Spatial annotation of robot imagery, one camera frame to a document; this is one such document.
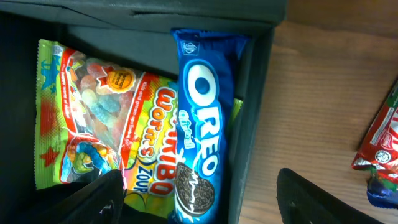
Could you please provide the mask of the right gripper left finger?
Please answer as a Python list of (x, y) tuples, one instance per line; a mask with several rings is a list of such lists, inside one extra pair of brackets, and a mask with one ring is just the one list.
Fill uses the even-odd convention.
[(57, 185), (39, 193), (28, 223), (118, 223), (124, 200), (120, 171), (89, 184)]

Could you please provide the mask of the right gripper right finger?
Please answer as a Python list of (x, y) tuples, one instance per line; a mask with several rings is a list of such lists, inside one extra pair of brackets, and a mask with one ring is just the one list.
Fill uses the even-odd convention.
[(382, 224), (288, 168), (277, 176), (277, 202), (284, 224)]

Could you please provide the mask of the purple Dairy Milk bar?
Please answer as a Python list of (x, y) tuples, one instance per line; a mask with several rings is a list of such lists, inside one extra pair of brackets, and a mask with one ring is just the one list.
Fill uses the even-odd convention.
[(397, 190), (388, 189), (377, 179), (369, 179), (367, 196), (369, 203), (375, 207), (397, 209)]

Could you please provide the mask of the Haribo sour worms bag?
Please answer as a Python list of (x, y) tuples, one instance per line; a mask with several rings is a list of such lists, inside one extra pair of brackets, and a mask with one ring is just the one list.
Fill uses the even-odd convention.
[(132, 208), (169, 219), (175, 208), (178, 79), (39, 40), (38, 189), (119, 170)]

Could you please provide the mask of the red KitKat bar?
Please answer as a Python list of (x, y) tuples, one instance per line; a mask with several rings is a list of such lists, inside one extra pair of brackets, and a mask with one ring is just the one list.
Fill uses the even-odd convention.
[(373, 168), (376, 174), (397, 183), (397, 84), (395, 83), (368, 129), (351, 166)]

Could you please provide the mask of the blue Oreo cookie pack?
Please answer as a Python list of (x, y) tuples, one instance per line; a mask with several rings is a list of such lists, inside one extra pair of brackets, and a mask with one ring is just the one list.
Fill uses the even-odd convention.
[(248, 36), (172, 29), (179, 64), (175, 208), (169, 223), (214, 223), (228, 152), (234, 75)]

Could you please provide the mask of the dark green gift box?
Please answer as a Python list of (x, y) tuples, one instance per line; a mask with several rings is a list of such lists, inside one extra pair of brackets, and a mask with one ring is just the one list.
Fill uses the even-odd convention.
[(229, 138), (220, 220), (237, 223), (275, 28), (286, 1), (2, 1), (1, 222), (39, 202), (34, 184), (36, 54), (40, 39), (168, 77), (178, 74), (173, 28), (251, 36), (236, 75), (244, 101)]

